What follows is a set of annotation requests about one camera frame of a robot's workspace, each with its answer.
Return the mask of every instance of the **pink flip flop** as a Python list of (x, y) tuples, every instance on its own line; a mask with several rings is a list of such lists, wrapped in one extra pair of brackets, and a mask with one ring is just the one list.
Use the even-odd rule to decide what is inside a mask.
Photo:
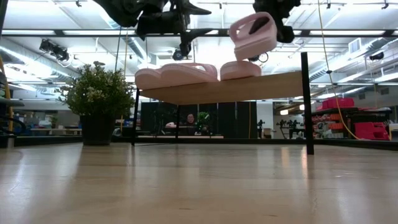
[(167, 86), (218, 82), (217, 69), (203, 63), (170, 63), (162, 67), (162, 81)]
[(161, 80), (161, 68), (151, 69), (143, 68), (136, 72), (136, 85), (140, 90), (150, 90), (153, 88), (165, 87)]
[[(249, 34), (258, 18), (267, 17), (268, 23)], [(277, 45), (277, 28), (272, 16), (267, 12), (258, 12), (246, 16), (229, 28), (229, 36), (235, 44), (236, 60), (244, 60), (273, 50)]]
[(228, 62), (220, 70), (221, 81), (256, 76), (261, 76), (260, 66), (247, 61)]

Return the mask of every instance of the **white wall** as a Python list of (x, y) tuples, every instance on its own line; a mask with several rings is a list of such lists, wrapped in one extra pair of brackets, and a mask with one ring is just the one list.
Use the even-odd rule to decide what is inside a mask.
[[(301, 115), (274, 115), (274, 130), (276, 133), (274, 133), (274, 139), (283, 139), (284, 136), (282, 135), (279, 125), (276, 125), (276, 123), (279, 123), (281, 120), (289, 121), (289, 120), (297, 120), (297, 122), (302, 123), (303, 122), (303, 116)], [(289, 138), (289, 130), (288, 129), (283, 129), (286, 138)]]
[(272, 102), (257, 101), (257, 122), (265, 122), (262, 128), (274, 128), (274, 112)]

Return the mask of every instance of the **shelf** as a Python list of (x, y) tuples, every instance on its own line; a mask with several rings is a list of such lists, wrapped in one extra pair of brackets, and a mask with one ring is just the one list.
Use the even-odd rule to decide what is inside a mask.
[(175, 105), (194, 105), (302, 96), (303, 89), (301, 72), (289, 72), (142, 90), (140, 95)]

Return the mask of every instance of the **red container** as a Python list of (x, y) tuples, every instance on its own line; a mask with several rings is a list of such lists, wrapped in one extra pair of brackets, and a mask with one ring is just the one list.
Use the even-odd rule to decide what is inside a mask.
[[(352, 108), (354, 107), (354, 99), (352, 98), (338, 98), (338, 104), (340, 108)], [(333, 109), (337, 108), (336, 98), (329, 98), (322, 102), (322, 109)]]
[(355, 135), (361, 139), (389, 140), (388, 132), (382, 122), (355, 123)]

